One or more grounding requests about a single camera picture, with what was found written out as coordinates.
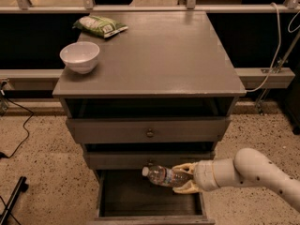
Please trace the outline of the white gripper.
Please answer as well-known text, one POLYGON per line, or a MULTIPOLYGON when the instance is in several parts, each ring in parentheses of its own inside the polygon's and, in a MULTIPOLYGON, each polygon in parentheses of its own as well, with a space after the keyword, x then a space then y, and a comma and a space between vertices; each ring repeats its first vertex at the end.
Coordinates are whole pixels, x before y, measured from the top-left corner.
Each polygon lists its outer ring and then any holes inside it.
POLYGON ((196 163, 183 163, 172 167, 174 171, 193 174, 194 181, 188 181, 181 187, 172 190, 177 194, 193 194, 202 190, 212 191, 216 189, 216 180, 213 173, 213 161, 201 160, 196 163))

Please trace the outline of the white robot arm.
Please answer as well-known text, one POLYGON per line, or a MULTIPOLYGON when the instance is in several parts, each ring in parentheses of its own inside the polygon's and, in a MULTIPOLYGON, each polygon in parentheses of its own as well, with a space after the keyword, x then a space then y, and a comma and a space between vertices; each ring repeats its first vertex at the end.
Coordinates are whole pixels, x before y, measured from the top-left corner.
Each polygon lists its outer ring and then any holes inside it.
POLYGON ((193 176, 183 186, 174 187, 175 193, 191 194, 226 187, 265 187, 300 212, 300 181, 255 149, 243 148, 234 158, 184 163, 173 169, 193 176))

